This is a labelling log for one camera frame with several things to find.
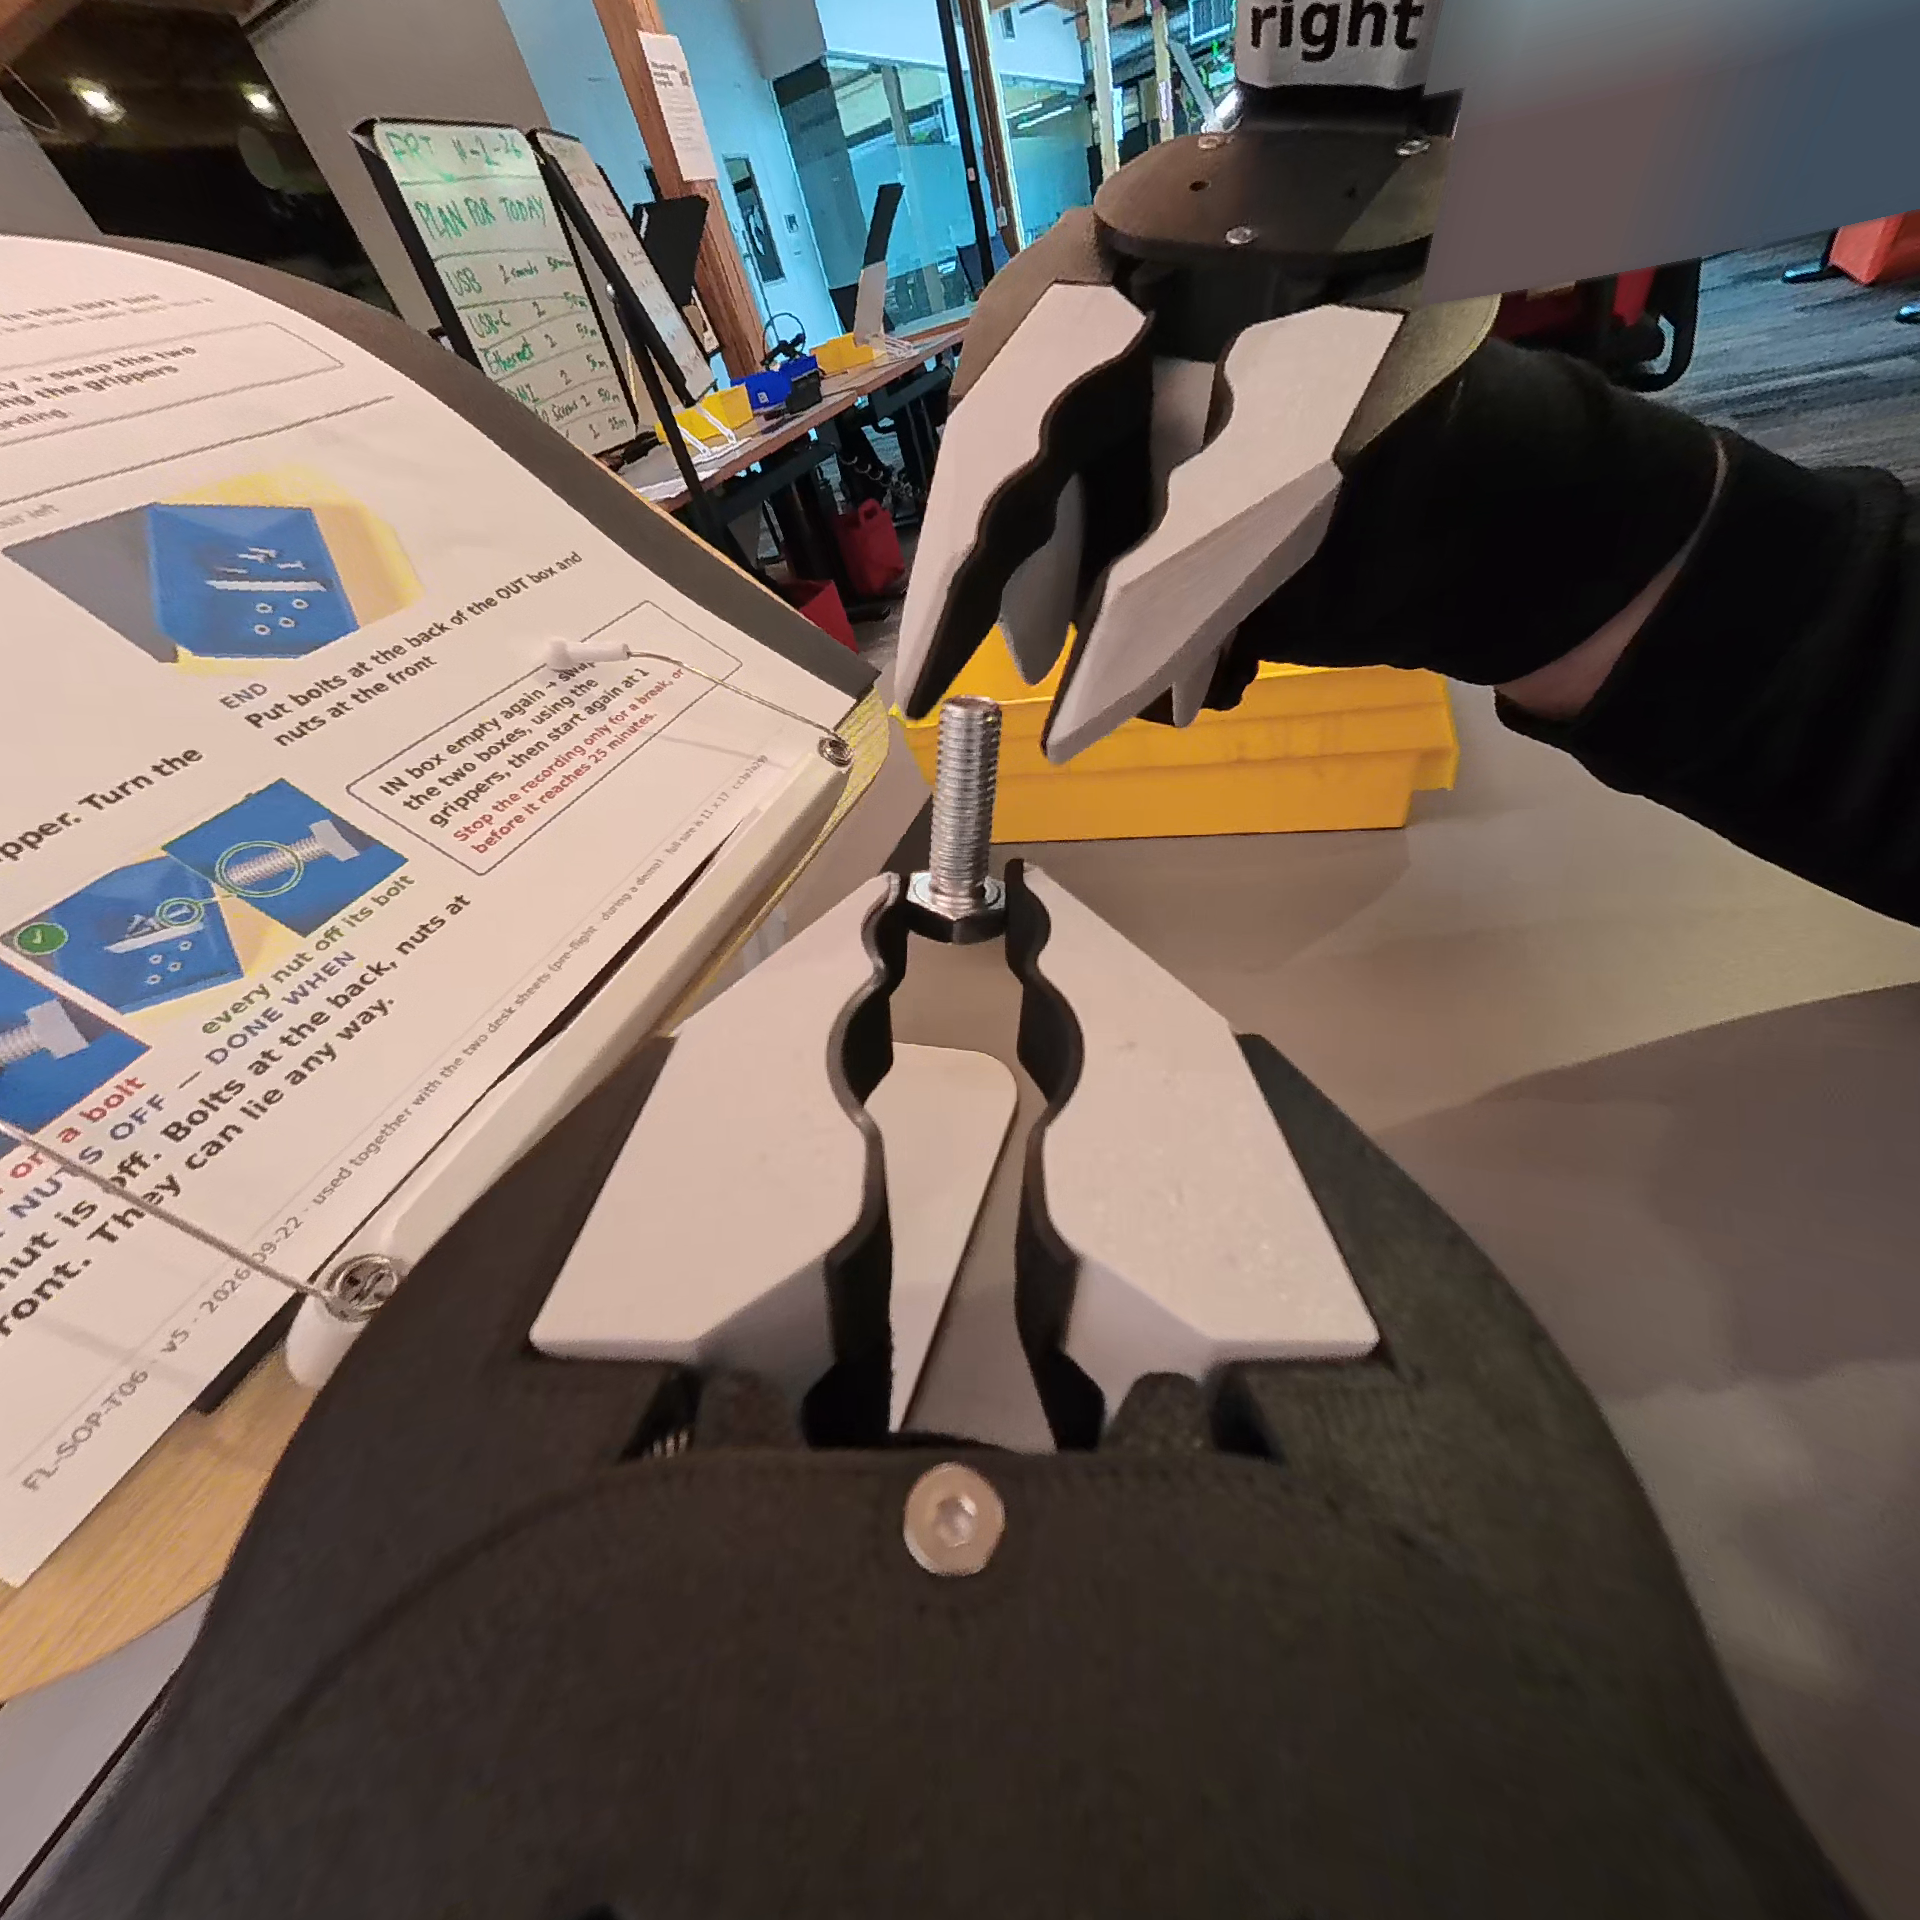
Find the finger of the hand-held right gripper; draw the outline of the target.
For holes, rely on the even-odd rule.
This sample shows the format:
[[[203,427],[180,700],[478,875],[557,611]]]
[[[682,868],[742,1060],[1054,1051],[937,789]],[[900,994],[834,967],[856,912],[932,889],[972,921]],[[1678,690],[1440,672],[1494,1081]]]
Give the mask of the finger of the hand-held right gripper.
[[[1082,608],[1096,483],[1145,480],[1150,318],[1115,285],[1055,284],[955,394],[900,626],[894,697],[922,720],[997,628],[1025,682]]]
[[[1403,326],[1390,310],[1319,305],[1239,336],[1218,371],[1219,429],[1172,467],[1158,523],[1104,574],[1049,713],[1049,761],[1162,697],[1176,727],[1199,717],[1239,626],[1315,551],[1334,450]]]

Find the red canister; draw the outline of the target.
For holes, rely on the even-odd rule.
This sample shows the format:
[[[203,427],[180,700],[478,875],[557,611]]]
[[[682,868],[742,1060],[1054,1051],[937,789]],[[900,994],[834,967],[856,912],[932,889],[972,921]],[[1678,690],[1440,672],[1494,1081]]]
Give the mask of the red canister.
[[[861,500],[834,514],[829,526],[845,577],[842,599],[863,605],[900,596],[908,577],[908,563],[894,518],[878,500]]]

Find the whiteboard with green writing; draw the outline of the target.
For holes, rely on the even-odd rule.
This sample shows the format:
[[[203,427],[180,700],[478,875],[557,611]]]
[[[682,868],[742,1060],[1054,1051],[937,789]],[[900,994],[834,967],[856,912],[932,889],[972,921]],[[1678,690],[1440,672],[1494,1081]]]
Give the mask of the whiteboard with green writing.
[[[528,139],[394,118],[352,139],[454,354],[579,452],[629,452],[642,422]]]

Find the printed instruction sheet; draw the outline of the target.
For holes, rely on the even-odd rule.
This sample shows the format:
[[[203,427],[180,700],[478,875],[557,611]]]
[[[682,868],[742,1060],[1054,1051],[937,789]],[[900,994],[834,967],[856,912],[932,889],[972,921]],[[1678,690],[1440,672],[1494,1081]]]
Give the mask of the printed instruction sheet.
[[[4,1586],[860,704],[229,282],[4,237]]]

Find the yellow plastic bin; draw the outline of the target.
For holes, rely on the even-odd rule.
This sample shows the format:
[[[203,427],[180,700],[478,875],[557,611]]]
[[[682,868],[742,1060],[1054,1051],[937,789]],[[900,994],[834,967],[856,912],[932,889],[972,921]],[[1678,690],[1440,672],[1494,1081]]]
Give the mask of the yellow plastic bin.
[[[1457,779],[1451,700],[1425,670],[1266,662],[1231,710],[1184,731],[1135,720],[1052,764],[1041,727],[1060,682],[1054,668],[1021,685],[999,633],[955,682],[1003,710],[997,845],[1395,832],[1416,796]]]

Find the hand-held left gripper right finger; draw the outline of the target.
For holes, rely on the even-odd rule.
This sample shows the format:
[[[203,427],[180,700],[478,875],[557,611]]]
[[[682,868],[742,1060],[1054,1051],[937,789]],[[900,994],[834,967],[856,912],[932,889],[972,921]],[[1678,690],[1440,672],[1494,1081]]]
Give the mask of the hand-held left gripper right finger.
[[[1231,1024],[1027,862],[1006,868],[1025,1147],[1017,1325],[1055,1447],[1148,1376],[1346,1364],[1380,1327]]]

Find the person's right hand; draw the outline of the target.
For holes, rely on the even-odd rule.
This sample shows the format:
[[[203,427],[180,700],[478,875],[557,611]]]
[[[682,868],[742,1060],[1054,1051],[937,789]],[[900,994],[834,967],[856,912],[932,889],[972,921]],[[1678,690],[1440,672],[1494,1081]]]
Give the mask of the person's right hand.
[[[1719,480],[1703,422],[1492,337],[1351,460],[1313,556],[1241,621],[1205,704],[1237,708],[1262,662],[1519,682],[1692,544]]]

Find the plain whiteboard on easel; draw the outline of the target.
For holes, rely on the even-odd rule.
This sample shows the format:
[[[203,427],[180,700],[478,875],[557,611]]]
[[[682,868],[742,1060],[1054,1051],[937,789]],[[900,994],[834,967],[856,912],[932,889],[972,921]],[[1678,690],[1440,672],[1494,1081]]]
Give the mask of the plain whiteboard on easel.
[[[691,456],[697,440],[686,440],[682,414],[715,387],[709,356],[699,351],[679,303],[667,293],[635,222],[586,142],[546,126],[528,130],[528,140],[567,217],[612,285],[622,329],[635,341],[643,389],[657,414],[657,437]]]

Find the steel hex bolt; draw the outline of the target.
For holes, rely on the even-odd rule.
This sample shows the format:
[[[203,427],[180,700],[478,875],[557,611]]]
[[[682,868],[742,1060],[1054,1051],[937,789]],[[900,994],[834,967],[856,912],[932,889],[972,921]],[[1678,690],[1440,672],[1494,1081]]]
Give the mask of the steel hex bolt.
[[[955,695],[942,708],[926,871],[943,892],[972,892],[990,875],[999,736],[994,700]]]

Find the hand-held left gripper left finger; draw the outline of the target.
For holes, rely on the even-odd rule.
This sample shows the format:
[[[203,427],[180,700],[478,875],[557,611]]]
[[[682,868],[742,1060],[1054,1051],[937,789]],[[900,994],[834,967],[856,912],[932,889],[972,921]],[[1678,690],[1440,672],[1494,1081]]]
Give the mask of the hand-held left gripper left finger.
[[[537,1352],[750,1373],[814,1443],[884,1435],[891,1227],[869,1099],[904,958],[901,881],[883,874],[679,1029]]]

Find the long wooden workbench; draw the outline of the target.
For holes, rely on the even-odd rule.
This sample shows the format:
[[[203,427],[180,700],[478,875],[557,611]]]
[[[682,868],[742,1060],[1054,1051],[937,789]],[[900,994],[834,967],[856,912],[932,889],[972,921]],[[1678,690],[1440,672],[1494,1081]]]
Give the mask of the long wooden workbench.
[[[816,406],[750,423],[730,443],[689,443],[684,467],[671,450],[653,448],[615,476],[764,584],[772,574],[761,563],[761,526],[772,529],[775,552],[795,560],[802,577],[845,584],[829,495],[829,467],[841,467],[841,434],[860,427],[889,436],[900,467],[889,467],[883,483],[904,483],[922,497],[964,336],[963,318],[894,336],[881,361],[829,375]]]

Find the person's right forearm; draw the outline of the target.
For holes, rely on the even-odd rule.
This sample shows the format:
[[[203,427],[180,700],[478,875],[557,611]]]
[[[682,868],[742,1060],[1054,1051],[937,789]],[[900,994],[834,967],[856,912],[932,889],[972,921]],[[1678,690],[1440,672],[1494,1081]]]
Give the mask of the person's right forearm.
[[[1739,851],[1918,926],[1918,504],[1721,434],[1721,493],[1572,720],[1500,721]]]

